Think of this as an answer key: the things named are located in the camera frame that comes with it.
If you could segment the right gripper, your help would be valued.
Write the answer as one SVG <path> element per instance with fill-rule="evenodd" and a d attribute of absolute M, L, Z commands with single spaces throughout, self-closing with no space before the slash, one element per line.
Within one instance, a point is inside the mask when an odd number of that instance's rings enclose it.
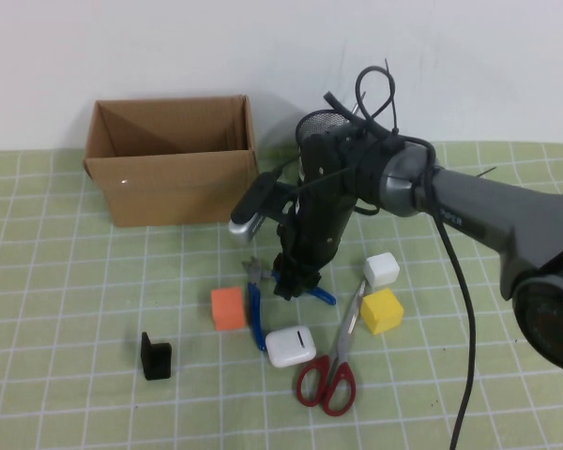
<path fill-rule="evenodd" d="M 297 203 L 281 230 L 282 251 L 272 267 L 274 294 L 283 299 L 310 293 L 318 286 L 320 269 L 336 255 L 356 205 L 356 198 L 343 186 L 348 172 L 338 147 L 338 140 L 329 133 L 311 135 L 300 145 Z"/>

